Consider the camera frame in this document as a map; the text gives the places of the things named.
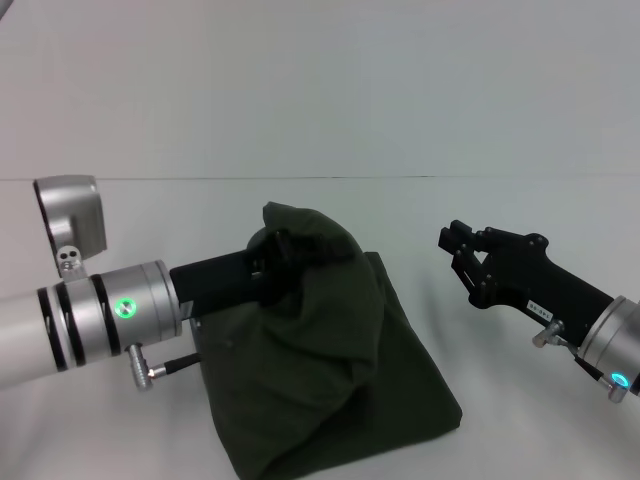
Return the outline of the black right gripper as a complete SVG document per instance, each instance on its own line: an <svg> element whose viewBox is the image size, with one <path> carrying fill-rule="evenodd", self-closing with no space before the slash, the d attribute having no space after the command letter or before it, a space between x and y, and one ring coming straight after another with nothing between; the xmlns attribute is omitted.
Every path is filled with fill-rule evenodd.
<svg viewBox="0 0 640 480"><path fill-rule="evenodd" d="M438 238L438 247L453 256L451 268L473 306L509 306L543 326L559 320L561 337L578 347L614 298L554 264L548 245L539 234L474 231L459 220ZM476 253L486 257L480 262Z"/></svg>

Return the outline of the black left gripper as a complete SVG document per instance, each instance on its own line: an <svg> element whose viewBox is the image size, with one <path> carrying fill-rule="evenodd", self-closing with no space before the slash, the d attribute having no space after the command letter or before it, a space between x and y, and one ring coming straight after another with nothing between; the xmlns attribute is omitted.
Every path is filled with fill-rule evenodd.
<svg viewBox="0 0 640 480"><path fill-rule="evenodd" d="M351 243L345 236L277 230L254 247L175 267L169 274L180 305L197 318L245 303L274 303L282 295L283 264L323 266L350 259Z"/></svg>

